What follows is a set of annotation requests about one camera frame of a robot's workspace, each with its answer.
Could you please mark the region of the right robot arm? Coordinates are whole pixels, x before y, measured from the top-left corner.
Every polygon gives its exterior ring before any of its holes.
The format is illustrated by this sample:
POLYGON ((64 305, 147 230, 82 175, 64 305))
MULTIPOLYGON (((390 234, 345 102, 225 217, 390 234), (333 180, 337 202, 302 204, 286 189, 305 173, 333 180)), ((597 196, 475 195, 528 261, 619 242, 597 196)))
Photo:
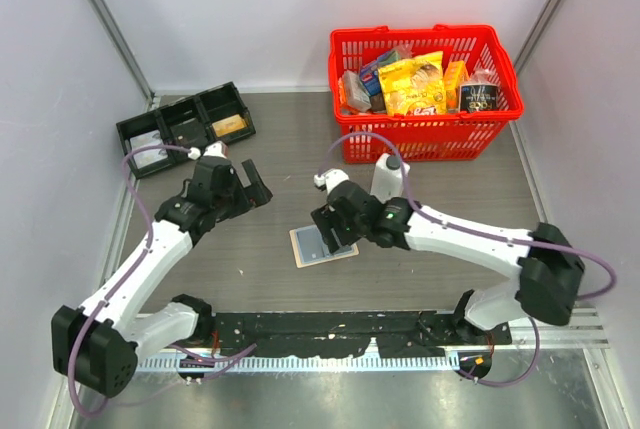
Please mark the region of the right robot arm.
POLYGON ((451 320, 457 340, 477 342, 504 323, 531 317, 552 326, 570 322, 585 266, 561 231, 539 224, 534 231, 446 220, 404 197, 382 202, 355 182, 322 182, 326 202, 311 216, 330 252, 366 239, 381 248, 433 252, 491 269, 503 283, 468 290, 451 320))

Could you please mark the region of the beige card holder wallet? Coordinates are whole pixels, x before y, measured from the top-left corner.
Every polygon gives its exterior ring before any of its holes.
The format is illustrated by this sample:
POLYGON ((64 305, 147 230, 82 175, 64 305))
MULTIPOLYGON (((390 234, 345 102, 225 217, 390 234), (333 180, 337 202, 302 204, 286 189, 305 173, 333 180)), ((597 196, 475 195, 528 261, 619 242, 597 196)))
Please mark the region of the beige card holder wallet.
POLYGON ((359 254, 356 244, 344 246, 331 254, 315 225, 293 229, 289 232, 293 255, 298 269, 355 257, 359 254))

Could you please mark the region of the dark card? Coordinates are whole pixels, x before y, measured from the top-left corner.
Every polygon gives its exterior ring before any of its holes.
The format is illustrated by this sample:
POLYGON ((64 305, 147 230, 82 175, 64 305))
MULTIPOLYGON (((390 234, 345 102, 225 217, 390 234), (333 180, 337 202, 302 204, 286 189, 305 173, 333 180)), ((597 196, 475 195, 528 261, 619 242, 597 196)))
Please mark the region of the dark card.
POLYGON ((169 127, 174 142, 182 147, 202 148, 208 144, 208 136, 204 125, 196 118, 191 118, 169 127))

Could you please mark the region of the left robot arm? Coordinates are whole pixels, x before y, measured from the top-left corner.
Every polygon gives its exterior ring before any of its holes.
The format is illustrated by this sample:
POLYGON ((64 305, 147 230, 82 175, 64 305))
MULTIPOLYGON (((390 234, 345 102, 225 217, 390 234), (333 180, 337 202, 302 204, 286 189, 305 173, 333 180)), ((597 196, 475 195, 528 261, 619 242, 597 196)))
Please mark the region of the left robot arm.
POLYGON ((54 368, 69 384, 114 398, 146 358, 176 342, 202 347, 212 339, 213 309, 196 297, 181 294, 150 316, 138 313, 169 271, 217 224, 271 200, 254 162, 245 160, 242 168, 247 185, 226 157, 197 160, 192 178, 161 204, 143 240, 111 278, 78 308, 63 306, 54 314, 54 368))

